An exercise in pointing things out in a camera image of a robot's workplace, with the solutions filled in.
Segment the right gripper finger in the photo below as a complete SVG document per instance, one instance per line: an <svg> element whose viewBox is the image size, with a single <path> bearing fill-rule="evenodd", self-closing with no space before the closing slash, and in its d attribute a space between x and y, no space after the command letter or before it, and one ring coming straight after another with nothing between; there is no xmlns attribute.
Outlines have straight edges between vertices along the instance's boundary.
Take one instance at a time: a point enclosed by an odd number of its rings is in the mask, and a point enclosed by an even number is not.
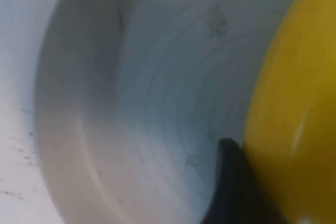
<svg viewBox="0 0 336 224"><path fill-rule="evenodd" d="M216 184L202 223L287 223L250 169L243 149L231 138L217 146Z"/></svg>

